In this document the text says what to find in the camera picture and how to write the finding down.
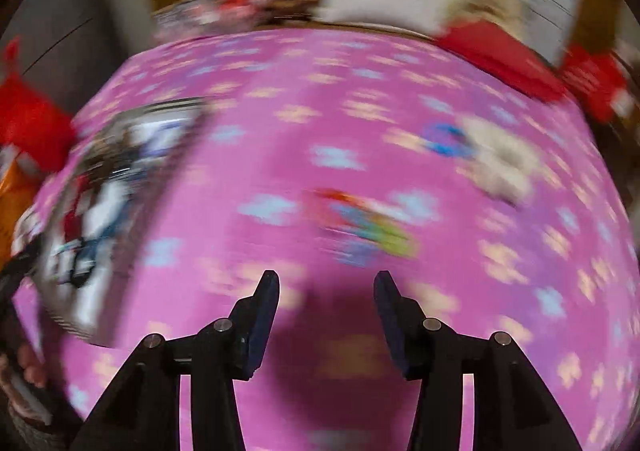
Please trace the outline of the left hand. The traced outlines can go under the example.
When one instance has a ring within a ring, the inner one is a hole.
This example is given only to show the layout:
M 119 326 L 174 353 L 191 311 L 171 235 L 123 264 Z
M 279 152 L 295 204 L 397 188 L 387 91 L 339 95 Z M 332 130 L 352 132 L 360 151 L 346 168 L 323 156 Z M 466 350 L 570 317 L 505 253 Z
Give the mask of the left hand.
M 39 361 L 32 344 L 29 341 L 23 341 L 16 351 L 16 359 L 18 365 L 23 369 L 24 380 L 36 386 L 43 388 L 47 383 L 47 374 L 43 369 L 42 363 Z M 10 378 L 9 360 L 6 355 L 1 355 L 1 389 L 12 403 L 13 408 L 20 416 L 25 419 L 35 419 L 36 412 L 28 405 L 25 397 L 12 385 Z

